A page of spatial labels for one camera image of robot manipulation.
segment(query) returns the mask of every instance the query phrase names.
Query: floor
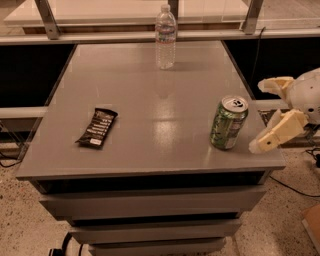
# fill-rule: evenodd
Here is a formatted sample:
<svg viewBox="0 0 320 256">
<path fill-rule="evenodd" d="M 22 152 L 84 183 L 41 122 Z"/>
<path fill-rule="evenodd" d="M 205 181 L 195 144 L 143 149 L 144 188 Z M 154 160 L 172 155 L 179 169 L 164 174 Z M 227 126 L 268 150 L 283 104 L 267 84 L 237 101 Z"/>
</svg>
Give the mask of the floor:
<svg viewBox="0 0 320 256">
<path fill-rule="evenodd" d="M 264 17 L 276 13 L 274 0 L 265 0 Z M 21 34 L 21 30 L 6 28 L 2 19 L 23 0 L 1 0 L 0 35 Z M 280 14 L 288 11 L 303 17 L 319 17 L 320 1 L 290 0 L 281 1 Z M 293 10 L 295 3 L 298 9 Z M 305 8 L 308 4 L 314 8 Z M 287 167 L 275 171 L 272 176 L 307 194 L 320 194 L 320 170 L 315 168 L 313 158 L 306 148 L 285 148 L 282 150 Z M 2 161 L 10 165 L 14 161 Z M 38 192 L 28 183 L 19 182 L 14 173 L 17 166 L 0 168 L 0 251 L 4 256 L 44 256 L 49 248 L 60 248 L 69 228 L 66 222 L 57 222 L 38 203 Z M 241 216 L 243 225 L 233 237 L 226 239 L 225 247 L 209 256 L 316 256 L 317 251 L 311 242 L 301 220 L 301 212 L 319 204 L 320 197 L 302 196 L 272 179 L 266 181 L 267 193 L 251 212 Z M 78 255 L 79 244 L 72 240 L 67 256 Z M 89 256 L 87 246 L 82 256 Z"/>
</svg>

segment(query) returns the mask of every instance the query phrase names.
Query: table top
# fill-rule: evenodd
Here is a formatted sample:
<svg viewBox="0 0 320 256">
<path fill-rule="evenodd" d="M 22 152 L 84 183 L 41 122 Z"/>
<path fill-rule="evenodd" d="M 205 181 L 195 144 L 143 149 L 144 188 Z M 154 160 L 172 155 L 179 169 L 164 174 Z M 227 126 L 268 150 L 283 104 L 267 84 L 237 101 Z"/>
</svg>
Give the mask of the table top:
<svg viewBox="0 0 320 256">
<path fill-rule="evenodd" d="M 218 102 L 241 95 L 249 116 L 236 146 L 211 145 Z M 102 150 L 80 147 L 95 107 L 117 117 Z M 264 128 L 220 41 L 178 42 L 176 63 L 159 70 L 154 43 L 78 45 L 17 172 L 20 179 L 282 169 L 280 150 L 251 154 Z"/>
<path fill-rule="evenodd" d="M 179 22 L 243 21 L 248 6 L 242 0 L 188 1 L 180 0 Z M 166 0 L 49 0 L 60 26 L 85 24 L 154 24 L 160 6 Z M 39 26 L 41 18 L 34 0 L 26 0 L 9 14 L 7 26 Z"/>
</svg>

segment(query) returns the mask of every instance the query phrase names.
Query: soda can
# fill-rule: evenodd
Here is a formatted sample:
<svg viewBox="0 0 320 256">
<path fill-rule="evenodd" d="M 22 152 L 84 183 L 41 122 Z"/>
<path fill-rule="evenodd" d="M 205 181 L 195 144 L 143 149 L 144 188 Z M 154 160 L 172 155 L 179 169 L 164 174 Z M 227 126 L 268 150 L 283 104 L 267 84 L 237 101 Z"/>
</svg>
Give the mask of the soda can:
<svg viewBox="0 0 320 256">
<path fill-rule="evenodd" d="M 248 116 L 248 103 L 240 96 L 226 96 L 218 104 L 210 134 L 211 143 L 219 149 L 234 147 Z"/>
</svg>

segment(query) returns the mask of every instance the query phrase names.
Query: water bottle cap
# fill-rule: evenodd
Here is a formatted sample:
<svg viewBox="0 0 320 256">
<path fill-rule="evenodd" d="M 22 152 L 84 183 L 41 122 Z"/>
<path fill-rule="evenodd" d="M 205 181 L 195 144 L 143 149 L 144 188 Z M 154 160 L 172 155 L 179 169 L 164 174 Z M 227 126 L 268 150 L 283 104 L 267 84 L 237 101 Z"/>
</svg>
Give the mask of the water bottle cap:
<svg viewBox="0 0 320 256">
<path fill-rule="evenodd" d="M 170 12 L 170 5 L 168 5 L 168 4 L 161 5 L 161 11 L 162 12 Z"/>
</svg>

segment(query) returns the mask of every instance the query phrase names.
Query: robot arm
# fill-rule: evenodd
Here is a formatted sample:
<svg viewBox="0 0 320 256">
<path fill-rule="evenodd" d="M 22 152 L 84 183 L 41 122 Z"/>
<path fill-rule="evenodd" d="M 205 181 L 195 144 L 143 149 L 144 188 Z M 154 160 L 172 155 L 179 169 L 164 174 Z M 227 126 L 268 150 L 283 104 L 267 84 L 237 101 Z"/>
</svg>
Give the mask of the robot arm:
<svg viewBox="0 0 320 256">
<path fill-rule="evenodd" d="M 278 109 L 264 129 L 249 144 L 252 153 L 259 154 L 276 148 L 297 135 L 301 134 L 303 127 L 308 124 L 308 117 L 303 112 L 292 109 L 282 114 Z"/>
<path fill-rule="evenodd" d="M 262 92 L 278 95 L 282 100 L 287 101 L 287 89 L 293 81 L 293 77 L 290 76 L 263 79 L 258 83 L 258 87 Z"/>
</svg>

